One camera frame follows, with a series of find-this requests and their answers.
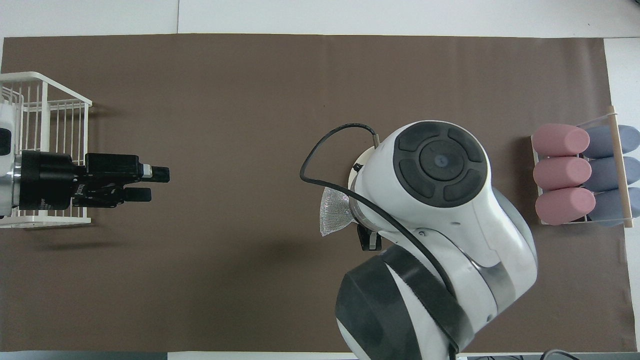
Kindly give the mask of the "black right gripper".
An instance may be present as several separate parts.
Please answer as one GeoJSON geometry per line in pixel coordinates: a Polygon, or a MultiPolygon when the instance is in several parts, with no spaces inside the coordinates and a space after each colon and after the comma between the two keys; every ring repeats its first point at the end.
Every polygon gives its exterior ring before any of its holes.
{"type": "Polygon", "coordinates": [[[357,226],[359,246],[364,252],[379,252],[382,250],[382,237],[376,231],[365,226],[357,226]]]}

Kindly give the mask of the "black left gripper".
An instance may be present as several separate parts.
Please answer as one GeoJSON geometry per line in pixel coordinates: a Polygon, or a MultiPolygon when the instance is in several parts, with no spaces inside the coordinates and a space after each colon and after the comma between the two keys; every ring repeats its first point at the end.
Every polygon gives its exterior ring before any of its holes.
{"type": "Polygon", "coordinates": [[[22,152],[14,181],[14,206],[19,210],[62,211],[76,208],[115,208],[125,202],[151,202],[149,187],[138,182],[169,182],[170,169],[143,165],[137,155],[87,153],[83,165],[70,155],[22,152]]]}

